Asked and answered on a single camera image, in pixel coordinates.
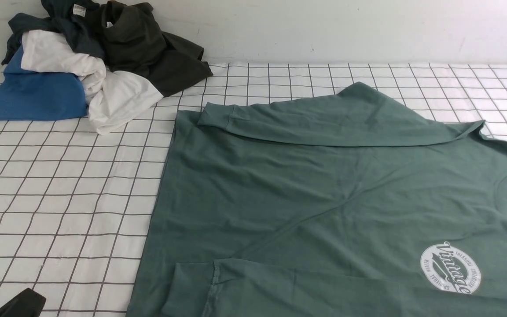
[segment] clothing tag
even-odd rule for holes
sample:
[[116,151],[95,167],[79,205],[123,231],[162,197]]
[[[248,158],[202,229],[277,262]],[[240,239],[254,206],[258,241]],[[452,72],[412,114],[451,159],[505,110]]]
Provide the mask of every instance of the clothing tag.
[[86,8],[84,8],[83,6],[78,6],[77,4],[74,4],[74,14],[75,15],[78,15],[78,16],[82,16],[83,18],[85,18],[85,12],[87,11]]

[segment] black object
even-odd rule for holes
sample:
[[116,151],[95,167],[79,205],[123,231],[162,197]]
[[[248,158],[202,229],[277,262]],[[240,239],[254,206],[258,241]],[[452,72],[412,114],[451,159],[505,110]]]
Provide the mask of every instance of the black object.
[[0,317],[39,317],[45,303],[44,296],[27,288],[0,308]]
[[171,96],[213,75],[201,62],[204,49],[163,32],[148,3],[127,6],[111,0],[87,12],[85,22],[105,50],[111,71],[124,70],[148,79],[163,96]]
[[74,4],[82,6],[86,14],[99,9],[99,4],[92,0],[40,0],[40,2],[48,12],[49,18],[36,18],[19,13],[9,21],[13,34],[7,41],[7,53],[1,62],[2,65],[9,63],[21,46],[22,34],[30,30],[62,33],[73,52],[85,53],[97,58],[105,57],[103,48],[83,17],[73,14]]

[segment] dark green t-shirt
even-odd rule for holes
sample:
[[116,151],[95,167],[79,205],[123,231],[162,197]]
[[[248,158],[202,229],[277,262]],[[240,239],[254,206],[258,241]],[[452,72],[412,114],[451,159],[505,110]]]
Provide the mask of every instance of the dark green t-shirt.
[[507,142],[354,84],[177,113],[129,317],[507,316]]

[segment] printed logo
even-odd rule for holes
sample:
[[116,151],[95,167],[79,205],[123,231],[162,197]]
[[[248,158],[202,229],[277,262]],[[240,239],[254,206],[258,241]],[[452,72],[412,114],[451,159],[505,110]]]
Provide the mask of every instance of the printed logo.
[[481,284],[477,264],[447,241],[426,249],[420,264],[428,281],[442,291],[472,294]]

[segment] white grid mat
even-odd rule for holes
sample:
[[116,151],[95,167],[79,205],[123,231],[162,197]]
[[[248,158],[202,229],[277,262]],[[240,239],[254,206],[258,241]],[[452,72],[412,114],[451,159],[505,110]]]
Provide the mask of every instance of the white grid mat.
[[125,314],[177,110],[323,96],[361,81],[426,118],[485,119],[485,134],[507,140],[507,65],[212,69],[107,136],[87,118],[0,122],[0,306],[31,287],[48,299],[43,317]]

